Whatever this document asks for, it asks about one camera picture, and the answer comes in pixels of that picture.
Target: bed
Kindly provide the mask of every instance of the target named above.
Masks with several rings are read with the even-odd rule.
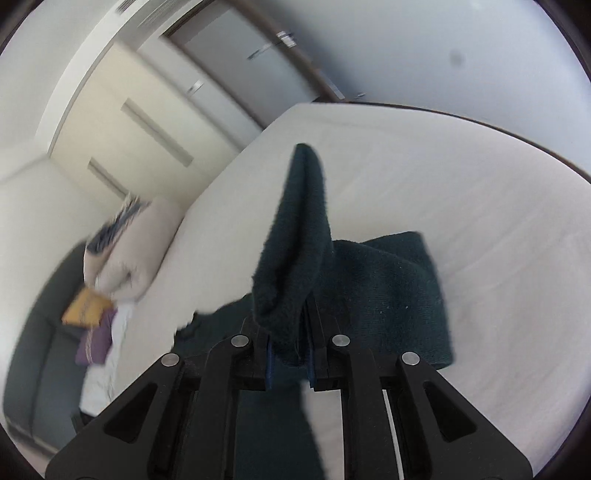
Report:
[[[540,471],[591,394],[591,186],[526,142],[433,112],[306,104],[277,119],[187,212],[128,320],[112,394],[195,310],[251,289],[298,142],[323,163],[334,239],[423,233],[456,355],[441,373]],[[342,478],[340,400],[304,396],[327,477]]]

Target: metal screw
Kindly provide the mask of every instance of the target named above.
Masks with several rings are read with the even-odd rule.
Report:
[[[248,345],[250,342],[246,335],[236,335],[232,337],[232,345],[238,348]]]
[[[406,352],[402,354],[402,361],[407,365],[416,365],[421,358],[415,352]]]
[[[333,343],[335,346],[347,346],[351,343],[351,339],[346,335],[335,335],[333,337]]]
[[[160,359],[160,363],[162,363],[165,367],[174,367],[180,358],[176,353],[167,353]]]

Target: white wall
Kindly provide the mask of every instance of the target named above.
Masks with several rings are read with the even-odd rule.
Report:
[[[591,83],[533,0],[252,0],[349,97],[467,116],[591,171]]]
[[[0,153],[34,136],[64,69],[114,3],[44,0],[19,27],[0,56]]]
[[[0,181],[0,399],[37,294],[59,261],[109,213],[46,158]]]

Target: dark green towel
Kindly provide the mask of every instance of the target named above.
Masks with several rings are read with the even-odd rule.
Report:
[[[206,352],[239,333],[253,311],[285,363],[273,389],[242,392],[236,427],[236,480],[321,479],[319,454],[301,409],[306,377],[301,311],[310,292],[354,341],[380,353],[414,351],[436,368],[452,350],[436,271],[416,232],[362,244],[332,241],[322,168],[307,145],[295,148],[275,222],[253,277],[252,297],[211,315],[195,314],[174,351]]]
[[[319,310],[363,346],[414,351],[436,368],[452,362],[443,298],[421,235],[333,242],[320,162],[300,144],[252,287],[254,318],[290,364],[305,358],[300,312],[311,291]]]

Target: cabinet door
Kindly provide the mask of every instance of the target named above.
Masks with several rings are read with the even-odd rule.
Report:
[[[212,181],[238,155],[196,107],[126,47],[113,45],[93,75],[123,100],[122,112],[166,148],[179,168]]]
[[[187,168],[121,111],[125,100],[91,78],[76,103],[85,112],[81,135],[94,158],[126,189],[143,197],[163,194],[189,207],[212,179]]]
[[[237,154],[187,99],[115,45],[80,91],[52,158],[102,203],[129,191],[188,208]]]
[[[93,158],[91,143],[87,140],[86,115],[77,104],[61,128],[51,153],[55,161],[78,186],[115,213],[125,197],[125,189],[113,178],[89,168]]]

